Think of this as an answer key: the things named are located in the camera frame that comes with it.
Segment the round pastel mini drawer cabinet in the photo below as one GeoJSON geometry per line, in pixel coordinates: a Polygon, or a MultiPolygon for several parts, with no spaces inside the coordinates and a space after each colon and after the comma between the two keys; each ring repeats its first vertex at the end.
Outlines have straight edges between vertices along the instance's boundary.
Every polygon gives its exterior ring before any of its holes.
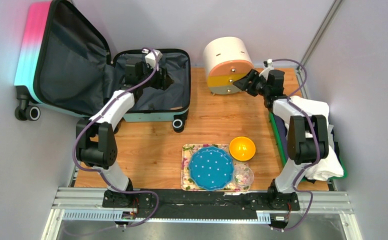
{"type": "Polygon", "coordinates": [[[233,83],[254,68],[244,42],[234,36],[212,40],[203,50],[206,84],[212,95],[231,95],[241,90],[233,83]]]}

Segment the pink and teal kids suitcase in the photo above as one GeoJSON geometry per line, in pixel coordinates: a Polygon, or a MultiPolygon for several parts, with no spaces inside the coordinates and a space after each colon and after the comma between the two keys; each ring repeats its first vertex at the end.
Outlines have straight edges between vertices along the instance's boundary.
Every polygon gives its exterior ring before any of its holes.
{"type": "MultiPolygon", "coordinates": [[[[125,65],[131,58],[145,59],[143,49],[111,56],[104,36],[67,0],[30,5],[14,78],[19,121],[37,121],[40,107],[68,115],[91,117],[125,90],[125,65]]],[[[191,63],[181,49],[158,49],[159,67],[174,83],[166,90],[147,87],[124,116],[126,122],[171,122],[184,130],[191,98],[191,63]]]]}

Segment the white garment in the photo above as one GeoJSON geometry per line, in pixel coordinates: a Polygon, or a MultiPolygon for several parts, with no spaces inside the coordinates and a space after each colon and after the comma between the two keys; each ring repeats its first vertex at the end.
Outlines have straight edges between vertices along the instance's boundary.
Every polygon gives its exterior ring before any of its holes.
{"type": "MultiPolygon", "coordinates": [[[[323,115],[326,119],[328,136],[332,137],[331,131],[334,126],[329,124],[330,107],[326,102],[305,99],[299,96],[292,96],[290,101],[308,114],[323,115]]],[[[334,150],[334,141],[329,140],[328,143],[328,156],[326,158],[322,158],[318,164],[305,171],[305,178],[307,180],[327,181],[332,177],[343,177],[345,175],[345,171],[334,150]]]]}

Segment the green plastic tray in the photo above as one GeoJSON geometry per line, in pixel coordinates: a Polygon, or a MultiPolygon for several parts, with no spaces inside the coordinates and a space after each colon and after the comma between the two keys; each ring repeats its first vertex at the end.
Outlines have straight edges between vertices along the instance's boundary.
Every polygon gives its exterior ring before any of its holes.
{"type": "MultiPolygon", "coordinates": [[[[274,119],[274,114],[273,113],[269,113],[268,116],[269,116],[269,119],[270,119],[270,123],[271,123],[273,134],[275,136],[275,141],[276,141],[278,153],[279,153],[279,156],[280,156],[280,161],[282,163],[282,166],[284,167],[287,161],[284,162],[282,160],[282,148],[280,147],[280,139],[278,137],[278,130],[277,130],[276,122],[275,122],[275,119],[274,119]]],[[[336,142],[338,147],[339,147],[339,153],[337,153],[337,155],[338,155],[340,163],[341,163],[341,165],[342,165],[342,167],[344,169],[344,176],[343,177],[333,177],[333,178],[331,178],[329,180],[345,179],[348,176],[348,172],[347,172],[347,170],[345,168],[345,165],[344,165],[343,161],[340,158],[340,146],[339,146],[339,143],[337,141],[335,141],[335,135],[334,135],[333,127],[334,127],[333,125],[331,125],[331,124],[329,125],[329,133],[328,133],[328,136],[329,136],[329,139],[330,139],[329,144],[332,143],[332,142],[336,142]]],[[[307,180],[306,180],[305,177],[303,177],[301,182],[305,182],[305,181],[307,181],[307,180]]]]}

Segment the navy blue garment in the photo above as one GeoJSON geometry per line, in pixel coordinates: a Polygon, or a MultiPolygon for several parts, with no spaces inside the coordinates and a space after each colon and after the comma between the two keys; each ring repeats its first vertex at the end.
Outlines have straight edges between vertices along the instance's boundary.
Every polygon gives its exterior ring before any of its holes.
{"type": "Polygon", "coordinates": [[[276,124],[276,129],[278,131],[278,137],[280,140],[280,147],[282,150],[281,154],[281,159],[286,162],[288,159],[288,152],[287,152],[287,133],[288,129],[285,126],[285,122],[283,121],[282,118],[279,116],[273,115],[275,124],[276,124]]]}

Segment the black garment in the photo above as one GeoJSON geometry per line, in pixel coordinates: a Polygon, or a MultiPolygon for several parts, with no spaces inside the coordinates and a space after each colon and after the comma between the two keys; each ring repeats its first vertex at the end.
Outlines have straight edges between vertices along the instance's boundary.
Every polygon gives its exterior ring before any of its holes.
{"type": "Polygon", "coordinates": [[[305,179],[308,182],[328,181],[331,178],[342,178],[345,171],[340,163],[338,143],[335,141],[329,144],[328,156],[322,158],[316,165],[305,171],[305,179]]]}

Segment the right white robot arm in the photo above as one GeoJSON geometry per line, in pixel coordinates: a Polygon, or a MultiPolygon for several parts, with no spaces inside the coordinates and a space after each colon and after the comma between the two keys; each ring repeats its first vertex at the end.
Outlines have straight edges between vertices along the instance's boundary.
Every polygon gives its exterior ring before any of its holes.
{"type": "Polygon", "coordinates": [[[273,69],[264,77],[252,69],[232,83],[251,96],[263,96],[269,112],[288,121],[288,159],[279,176],[272,180],[266,194],[266,203],[275,210],[291,206],[306,170],[326,158],[330,150],[325,116],[307,113],[295,105],[284,94],[284,75],[283,71],[273,69]]]}

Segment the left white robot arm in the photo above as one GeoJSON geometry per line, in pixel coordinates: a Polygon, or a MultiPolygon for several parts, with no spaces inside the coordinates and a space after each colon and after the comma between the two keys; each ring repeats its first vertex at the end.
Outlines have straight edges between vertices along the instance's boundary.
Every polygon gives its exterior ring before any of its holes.
{"type": "Polygon", "coordinates": [[[117,163],[115,129],[123,116],[135,106],[145,88],[164,87],[165,77],[160,70],[160,59],[161,56],[152,51],[133,66],[134,73],[127,69],[124,78],[134,80],[131,87],[116,90],[99,112],[89,119],[80,120],[76,125],[73,163],[81,171],[99,174],[107,184],[108,191],[116,194],[116,202],[124,208],[134,203],[137,192],[117,163]]]}

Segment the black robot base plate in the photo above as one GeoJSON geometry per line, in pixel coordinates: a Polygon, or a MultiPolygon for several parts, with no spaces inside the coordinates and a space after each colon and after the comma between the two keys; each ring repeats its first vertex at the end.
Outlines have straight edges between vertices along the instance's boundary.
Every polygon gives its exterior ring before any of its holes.
{"type": "Polygon", "coordinates": [[[250,192],[226,194],[222,191],[181,189],[140,189],[132,194],[106,190],[103,208],[135,211],[145,218],[181,220],[254,220],[258,211],[281,211],[287,217],[300,210],[297,194],[250,192]]]}

